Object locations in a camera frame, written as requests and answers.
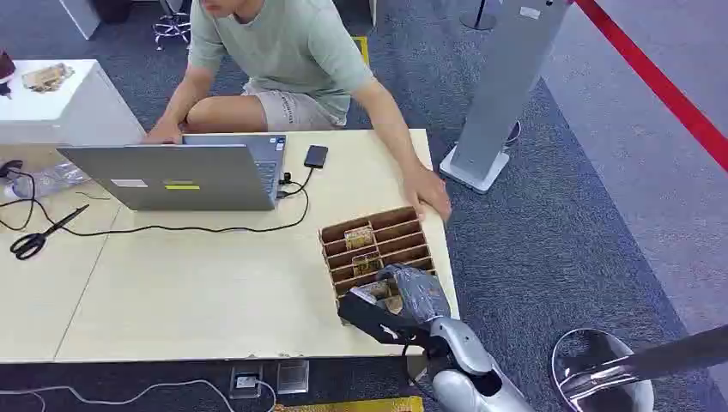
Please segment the person's left hand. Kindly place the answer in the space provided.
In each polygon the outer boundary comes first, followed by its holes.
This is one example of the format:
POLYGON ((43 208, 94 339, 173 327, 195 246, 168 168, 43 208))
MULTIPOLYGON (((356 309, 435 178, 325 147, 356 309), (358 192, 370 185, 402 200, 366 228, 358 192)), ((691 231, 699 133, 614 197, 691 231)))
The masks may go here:
POLYGON ((425 218, 425 206, 433 209, 443 222, 450 219, 452 204, 446 183, 436 173, 422 164, 415 164, 402 170, 402 179, 404 197, 420 219, 425 218))

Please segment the person's right hand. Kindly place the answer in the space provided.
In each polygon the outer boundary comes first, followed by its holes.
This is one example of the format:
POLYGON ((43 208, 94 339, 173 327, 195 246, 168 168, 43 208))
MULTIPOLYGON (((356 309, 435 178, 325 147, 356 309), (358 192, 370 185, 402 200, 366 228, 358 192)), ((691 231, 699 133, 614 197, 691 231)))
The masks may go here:
POLYGON ((174 118, 162 117, 143 138, 145 144, 179 144, 183 140, 183 132, 179 122, 174 118))

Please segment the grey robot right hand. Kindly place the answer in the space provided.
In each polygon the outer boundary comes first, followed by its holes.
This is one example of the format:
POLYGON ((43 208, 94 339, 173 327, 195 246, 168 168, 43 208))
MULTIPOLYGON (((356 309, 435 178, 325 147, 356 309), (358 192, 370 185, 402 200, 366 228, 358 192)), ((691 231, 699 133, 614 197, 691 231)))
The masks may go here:
POLYGON ((339 318, 382 344, 426 348, 432 322, 452 314, 437 276, 414 266, 389 264, 376 272, 375 280, 395 287, 400 311, 392 312, 369 288, 353 287, 339 300, 339 318))

